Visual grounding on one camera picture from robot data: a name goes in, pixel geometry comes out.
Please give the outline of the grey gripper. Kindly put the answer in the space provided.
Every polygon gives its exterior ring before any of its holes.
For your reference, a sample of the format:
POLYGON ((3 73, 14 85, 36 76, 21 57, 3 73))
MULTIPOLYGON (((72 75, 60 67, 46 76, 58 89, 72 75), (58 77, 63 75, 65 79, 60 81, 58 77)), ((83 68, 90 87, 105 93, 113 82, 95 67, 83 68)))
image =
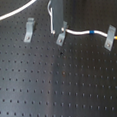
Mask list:
POLYGON ((61 32, 63 27, 63 0, 51 0, 52 8, 52 29, 51 31, 61 32))

